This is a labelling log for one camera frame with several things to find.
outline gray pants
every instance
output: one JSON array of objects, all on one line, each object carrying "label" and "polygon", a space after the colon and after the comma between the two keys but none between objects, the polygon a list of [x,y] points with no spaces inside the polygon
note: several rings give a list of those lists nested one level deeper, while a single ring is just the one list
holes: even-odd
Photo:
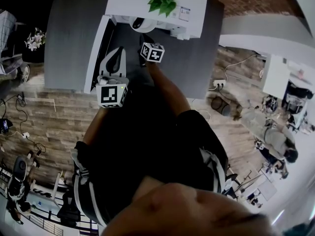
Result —
[{"label": "gray pants", "polygon": [[21,74],[17,74],[14,80],[5,80],[0,82],[0,99],[5,100],[9,95],[10,91],[14,88],[17,88],[22,83]]}]

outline electrical outlet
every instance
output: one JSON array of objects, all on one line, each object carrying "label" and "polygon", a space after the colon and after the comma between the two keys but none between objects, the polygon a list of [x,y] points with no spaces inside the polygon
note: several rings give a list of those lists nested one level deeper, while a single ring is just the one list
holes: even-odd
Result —
[{"label": "electrical outlet", "polygon": [[222,84],[223,84],[223,86],[225,86],[225,83],[226,83],[226,80],[215,80],[215,81],[213,81],[213,85],[215,87],[217,87],[218,84],[220,85],[220,87],[222,86]]},{"label": "electrical outlet", "polygon": [[30,137],[30,134],[29,134],[29,132],[25,132],[22,134],[22,136],[23,136],[23,138],[28,138],[28,137]]}]

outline black shirt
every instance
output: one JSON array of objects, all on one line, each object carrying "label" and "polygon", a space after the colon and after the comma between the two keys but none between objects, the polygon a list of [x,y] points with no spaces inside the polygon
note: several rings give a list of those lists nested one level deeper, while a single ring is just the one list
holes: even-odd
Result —
[{"label": "black shirt", "polygon": [[131,203],[144,176],[212,190],[214,173],[200,148],[226,170],[226,153],[207,121],[194,110],[176,118],[154,87],[134,88],[122,108],[106,115],[96,143],[76,146],[108,220]]}]

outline gray table top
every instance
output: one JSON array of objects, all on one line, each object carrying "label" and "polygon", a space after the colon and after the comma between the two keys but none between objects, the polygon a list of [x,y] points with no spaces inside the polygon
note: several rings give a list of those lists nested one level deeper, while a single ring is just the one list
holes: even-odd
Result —
[{"label": "gray table top", "polygon": [[[90,53],[107,0],[55,0],[47,29],[45,86],[54,89],[84,88]],[[189,98],[204,98],[217,54],[223,5],[208,0],[201,38],[178,40],[165,31],[148,33],[165,47],[160,67]],[[139,33],[117,24],[109,51],[124,46],[127,76],[139,71]]]}]

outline wooden floor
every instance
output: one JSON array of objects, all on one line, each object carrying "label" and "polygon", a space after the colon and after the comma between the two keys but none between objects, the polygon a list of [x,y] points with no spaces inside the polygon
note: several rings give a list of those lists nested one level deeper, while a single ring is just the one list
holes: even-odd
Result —
[{"label": "wooden floor", "polygon": [[[252,53],[244,50],[219,48],[213,79],[224,79],[224,67],[247,58]],[[242,74],[248,78],[259,80],[259,71],[263,68],[263,62],[252,58],[245,63],[233,66],[229,70]],[[40,183],[53,184],[57,173],[66,171],[66,176],[71,177],[73,162],[70,157],[70,149],[77,141],[82,140],[86,129],[97,113],[98,105],[96,95],[83,94],[72,90],[55,90],[44,88],[44,67],[31,65],[29,81],[10,93],[7,99],[20,92],[24,92],[27,105],[23,109],[28,114],[28,120],[22,123],[22,132],[29,132],[30,139],[42,143],[47,151],[41,154],[40,169],[37,170],[35,179]],[[248,100],[256,106],[261,104],[264,94],[260,89],[249,83],[228,78],[228,82],[222,91],[226,97],[233,97],[241,103],[248,104]],[[192,108],[200,110],[200,113],[209,119],[218,138],[221,140],[229,157],[229,163],[234,172],[246,176],[250,170],[249,165],[259,169],[263,162],[260,154],[253,149],[254,138],[239,122],[230,117],[223,117],[210,107],[211,98],[216,92],[209,93],[206,100],[190,99]],[[14,127],[12,130],[20,132],[20,122],[25,120],[25,114],[15,108],[15,98],[7,102],[6,117]],[[4,106],[0,106],[0,113],[4,112]],[[12,169],[17,155],[27,155],[33,149],[33,144],[23,139],[19,134],[10,137],[0,136],[5,153],[2,153],[5,163]]]}]

